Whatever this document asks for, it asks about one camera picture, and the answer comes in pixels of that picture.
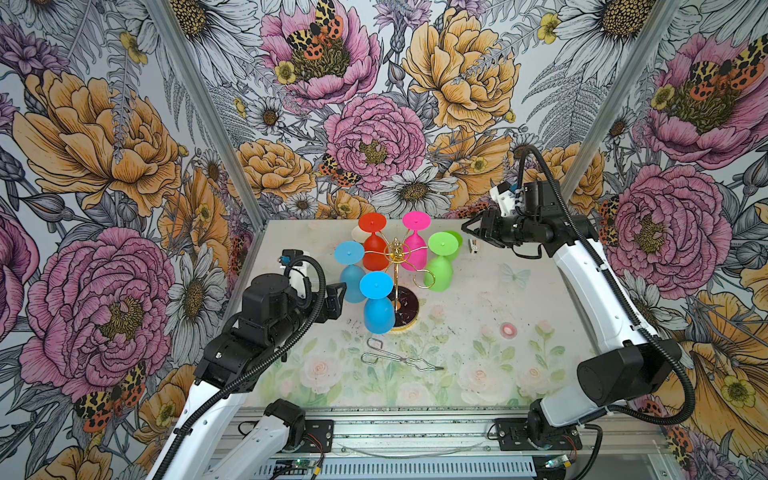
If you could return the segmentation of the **green wine glass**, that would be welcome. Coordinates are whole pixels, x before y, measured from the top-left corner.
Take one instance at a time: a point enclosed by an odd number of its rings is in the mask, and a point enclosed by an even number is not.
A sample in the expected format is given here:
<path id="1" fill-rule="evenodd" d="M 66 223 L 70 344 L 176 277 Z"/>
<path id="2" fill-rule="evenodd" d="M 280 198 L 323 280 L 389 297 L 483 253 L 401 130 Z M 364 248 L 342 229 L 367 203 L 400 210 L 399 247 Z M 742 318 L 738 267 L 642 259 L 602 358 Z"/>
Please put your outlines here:
<path id="1" fill-rule="evenodd" d="M 448 233 L 456 240 L 456 243 L 457 243 L 457 247 L 454 250 L 454 252 L 448 256 L 448 260 L 450 262 L 453 262 L 461 252 L 461 248 L 463 245 L 463 237 L 459 232 L 454 230 L 449 230 Z"/>
<path id="2" fill-rule="evenodd" d="M 443 292 L 452 283 L 453 267 L 450 257 L 458 251 L 459 242 L 449 232 L 438 232 L 430 236 L 427 246 L 433 257 L 426 265 L 424 286 L 435 292 Z"/>

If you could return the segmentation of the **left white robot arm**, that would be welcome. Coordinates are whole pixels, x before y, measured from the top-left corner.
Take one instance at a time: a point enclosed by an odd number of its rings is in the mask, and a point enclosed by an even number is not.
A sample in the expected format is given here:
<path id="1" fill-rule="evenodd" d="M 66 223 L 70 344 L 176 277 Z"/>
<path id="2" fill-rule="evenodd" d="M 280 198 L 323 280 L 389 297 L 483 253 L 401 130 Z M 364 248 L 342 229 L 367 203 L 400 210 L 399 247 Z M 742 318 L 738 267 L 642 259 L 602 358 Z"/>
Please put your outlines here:
<path id="1" fill-rule="evenodd" d="M 279 263 L 280 272 L 251 280 L 239 312 L 205 347 L 178 422 L 149 478 L 251 479 L 276 454 L 301 446 L 305 411 L 277 399 L 223 459 L 212 459 L 261 375 L 286 360 L 314 324 L 341 316 L 346 283 L 328 282 L 320 263 L 301 250 L 284 251 Z"/>

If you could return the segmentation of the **green wine glass front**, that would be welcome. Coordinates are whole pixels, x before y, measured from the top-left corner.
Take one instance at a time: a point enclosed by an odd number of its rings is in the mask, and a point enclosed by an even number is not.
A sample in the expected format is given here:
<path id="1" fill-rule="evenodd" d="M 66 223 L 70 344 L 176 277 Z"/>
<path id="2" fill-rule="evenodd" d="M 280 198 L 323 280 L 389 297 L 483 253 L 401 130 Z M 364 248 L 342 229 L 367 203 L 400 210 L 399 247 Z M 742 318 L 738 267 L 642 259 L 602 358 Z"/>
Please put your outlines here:
<path id="1" fill-rule="evenodd" d="M 448 233 L 456 240 L 456 243 L 457 243 L 457 247 L 454 250 L 454 252 L 448 256 L 448 260 L 450 262 L 453 262 L 461 252 L 461 248 L 463 245 L 463 237 L 459 232 L 454 230 L 449 230 Z"/>

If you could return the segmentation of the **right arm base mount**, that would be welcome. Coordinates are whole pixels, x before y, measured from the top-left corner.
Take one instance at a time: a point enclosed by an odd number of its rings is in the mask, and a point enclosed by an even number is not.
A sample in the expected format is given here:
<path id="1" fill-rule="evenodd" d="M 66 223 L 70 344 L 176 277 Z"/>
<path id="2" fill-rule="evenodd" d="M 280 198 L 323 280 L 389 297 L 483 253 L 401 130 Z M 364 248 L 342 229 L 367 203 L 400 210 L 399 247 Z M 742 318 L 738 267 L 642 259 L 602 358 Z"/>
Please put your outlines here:
<path id="1" fill-rule="evenodd" d="M 495 441 L 501 451 L 576 451 L 583 444 L 579 432 L 574 426 L 551 427 L 550 425 L 530 425 L 523 418 L 495 419 L 486 433 L 486 438 Z"/>

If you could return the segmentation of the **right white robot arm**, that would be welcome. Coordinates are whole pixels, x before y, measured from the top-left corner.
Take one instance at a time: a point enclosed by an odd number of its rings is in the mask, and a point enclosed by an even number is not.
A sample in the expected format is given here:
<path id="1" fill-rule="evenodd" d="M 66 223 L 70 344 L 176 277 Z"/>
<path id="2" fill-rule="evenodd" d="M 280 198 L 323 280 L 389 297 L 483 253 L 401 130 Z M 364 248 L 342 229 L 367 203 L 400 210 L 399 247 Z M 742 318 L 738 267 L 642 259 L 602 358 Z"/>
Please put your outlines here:
<path id="1" fill-rule="evenodd" d="M 546 448 L 577 426 L 608 414 L 660 426 L 689 420 L 696 393 L 680 362 L 681 348 L 661 339 L 641 315 L 611 268 L 592 222 L 571 213 L 541 152 L 524 144 L 513 156 L 520 171 L 534 158 L 545 178 L 493 187 L 494 206 L 464 222 L 462 230 L 511 251 L 534 244 L 535 259 L 553 260 L 596 352 L 578 364 L 575 379 L 531 404 L 524 423 L 526 440 Z M 684 394 L 676 413 L 658 417 L 630 407 L 630 401 L 656 392 L 669 375 L 677 377 Z"/>

